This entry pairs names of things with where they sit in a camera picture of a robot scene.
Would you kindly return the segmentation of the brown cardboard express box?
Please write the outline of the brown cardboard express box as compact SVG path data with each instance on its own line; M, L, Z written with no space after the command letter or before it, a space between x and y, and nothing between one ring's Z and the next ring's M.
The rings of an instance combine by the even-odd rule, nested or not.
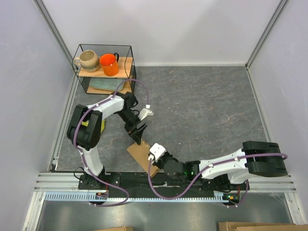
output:
M150 145L146 141L142 140L140 145L133 143L127 148L127 151L142 167L142 169L146 171L146 173L150 173L151 178L159 172L160 169L156 166L151 166L151 171L148 171L148 154L150 153Z

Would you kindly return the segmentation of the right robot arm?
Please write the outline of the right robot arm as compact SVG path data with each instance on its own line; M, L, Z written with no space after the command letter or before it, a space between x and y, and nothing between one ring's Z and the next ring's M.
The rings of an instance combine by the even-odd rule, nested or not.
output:
M239 150L207 160L181 162L158 143L150 148L148 154L151 165L163 170L172 179L179 182L220 180L221 186L228 190L253 176L286 176L286 158L277 143L262 141L243 142Z

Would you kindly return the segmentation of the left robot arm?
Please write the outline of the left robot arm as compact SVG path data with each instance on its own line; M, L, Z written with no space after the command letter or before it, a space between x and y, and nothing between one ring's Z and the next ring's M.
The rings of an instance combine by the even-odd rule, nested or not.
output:
M138 105L134 93L113 93L108 98L92 105L77 105L74 109L67 130L67 138L81 155L85 172L90 176L89 184L95 189L105 185L104 166L98 154L98 143L101 138L102 122L107 117L119 115L125 123L124 129L138 144L147 127L139 115L134 113L133 107Z

